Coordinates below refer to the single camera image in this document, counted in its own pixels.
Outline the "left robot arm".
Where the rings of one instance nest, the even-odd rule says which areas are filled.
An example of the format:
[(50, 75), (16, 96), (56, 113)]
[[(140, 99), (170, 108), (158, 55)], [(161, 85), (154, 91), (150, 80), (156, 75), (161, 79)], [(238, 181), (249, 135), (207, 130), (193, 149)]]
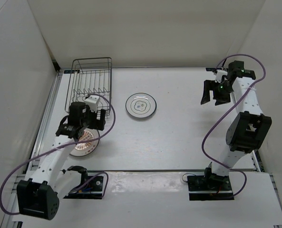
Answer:
[(96, 178), (86, 168), (63, 165), (84, 135), (85, 129), (104, 130), (106, 110), (84, 102), (73, 102), (69, 113), (60, 121), (51, 152), (28, 180), (17, 185), (18, 208), (21, 215), (52, 220), (60, 201), (67, 195), (82, 191)]

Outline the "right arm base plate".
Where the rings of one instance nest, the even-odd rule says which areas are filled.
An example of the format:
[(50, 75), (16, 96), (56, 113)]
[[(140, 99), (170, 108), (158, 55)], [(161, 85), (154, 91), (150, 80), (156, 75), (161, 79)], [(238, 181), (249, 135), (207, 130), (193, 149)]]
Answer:
[(233, 190), (229, 177), (219, 182), (206, 180), (204, 175), (185, 173), (182, 182), (188, 185), (190, 201), (217, 201), (234, 200)]

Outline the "white plate clover motif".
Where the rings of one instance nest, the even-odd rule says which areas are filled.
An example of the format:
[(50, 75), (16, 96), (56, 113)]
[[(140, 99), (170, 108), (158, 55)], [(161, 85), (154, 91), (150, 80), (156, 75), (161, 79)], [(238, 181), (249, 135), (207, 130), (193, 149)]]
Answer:
[(125, 108), (130, 117), (146, 120), (156, 113), (157, 102), (150, 94), (135, 93), (126, 100)]

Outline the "orange sunburst plate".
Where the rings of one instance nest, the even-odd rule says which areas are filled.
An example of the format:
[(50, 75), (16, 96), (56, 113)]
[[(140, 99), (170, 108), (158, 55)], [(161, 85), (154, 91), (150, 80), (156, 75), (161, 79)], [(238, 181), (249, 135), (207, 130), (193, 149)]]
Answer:
[[(85, 129), (83, 136), (80, 138), (81, 141), (87, 141), (90, 139), (95, 139), (100, 136), (98, 130), (93, 129)], [(86, 142), (86, 143), (79, 143), (76, 145), (74, 150), (70, 153), (72, 157), (84, 157), (91, 154), (99, 145), (99, 140)]]

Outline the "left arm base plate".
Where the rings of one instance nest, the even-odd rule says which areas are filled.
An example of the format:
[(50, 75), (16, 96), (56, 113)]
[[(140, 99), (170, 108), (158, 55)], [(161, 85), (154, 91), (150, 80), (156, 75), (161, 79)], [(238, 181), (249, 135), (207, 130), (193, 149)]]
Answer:
[(87, 180), (91, 181), (79, 191), (74, 191), (73, 193), (65, 196), (65, 199), (79, 199), (79, 200), (101, 200), (103, 199), (106, 190), (107, 184), (109, 181), (109, 175), (106, 172), (101, 172), (88, 176)]

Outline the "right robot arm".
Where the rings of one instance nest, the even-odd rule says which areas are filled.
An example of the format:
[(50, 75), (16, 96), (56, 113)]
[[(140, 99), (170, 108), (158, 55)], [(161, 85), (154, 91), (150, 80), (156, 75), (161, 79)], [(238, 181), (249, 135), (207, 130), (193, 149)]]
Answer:
[(226, 70), (213, 73), (215, 80), (204, 81), (201, 104), (211, 99), (215, 100), (215, 105), (233, 102), (237, 116), (226, 132), (226, 146), (219, 159), (205, 169), (202, 184), (208, 190), (224, 182), (242, 157), (261, 147), (272, 125), (271, 117), (265, 116), (259, 106), (255, 72), (245, 69), (243, 61), (233, 61)]

